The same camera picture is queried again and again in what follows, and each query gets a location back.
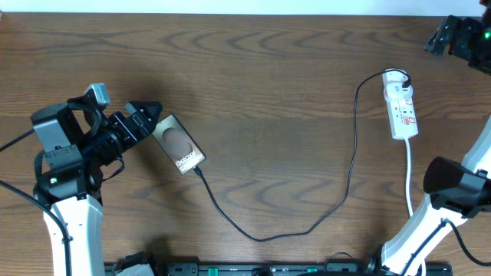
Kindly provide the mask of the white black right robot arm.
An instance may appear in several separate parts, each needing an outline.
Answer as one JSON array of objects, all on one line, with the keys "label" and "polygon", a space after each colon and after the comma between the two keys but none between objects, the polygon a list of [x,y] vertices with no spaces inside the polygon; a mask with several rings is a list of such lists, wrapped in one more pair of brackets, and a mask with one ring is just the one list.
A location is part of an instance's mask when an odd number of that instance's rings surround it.
[{"label": "white black right robot arm", "polygon": [[[490,73],[490,11],[480,20],[450,15],[425,46],[435,55],[448,53],[469,67]],[[424,195],[409,219],[382,244],[367,266],[369,274],[425,275],[425,258],[457,226],[490,211],[490,126],[458,163],[441,156],[430,163],[423,179]]]}]

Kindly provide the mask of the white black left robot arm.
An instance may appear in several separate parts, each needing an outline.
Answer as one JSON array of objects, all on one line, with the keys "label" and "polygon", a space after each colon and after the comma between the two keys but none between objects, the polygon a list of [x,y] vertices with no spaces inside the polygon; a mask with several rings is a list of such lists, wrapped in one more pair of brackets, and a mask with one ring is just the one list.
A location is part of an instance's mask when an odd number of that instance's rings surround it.
[{"label": "white black left robot arm", "polygon": [[34,196],[47,208],[56,275],[103,275],[102,166],[147,138],[163,110],[158,101],[130,101],[105,116],[104,106],[83,97],[51,105],[31,115],[44,148],[35,163]]}]

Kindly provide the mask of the Galaxy S25 Ultra smartphone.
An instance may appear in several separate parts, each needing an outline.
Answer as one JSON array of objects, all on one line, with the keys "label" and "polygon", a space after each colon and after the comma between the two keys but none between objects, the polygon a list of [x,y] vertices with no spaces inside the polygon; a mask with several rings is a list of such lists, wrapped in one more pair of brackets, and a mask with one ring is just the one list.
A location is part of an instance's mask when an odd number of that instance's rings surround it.
[{"label": "Galaxy S25 Ultra smartphone", "polygon": [[156,125],[153,137],[182,175],[206,160],[206,154],[174,114]]}]

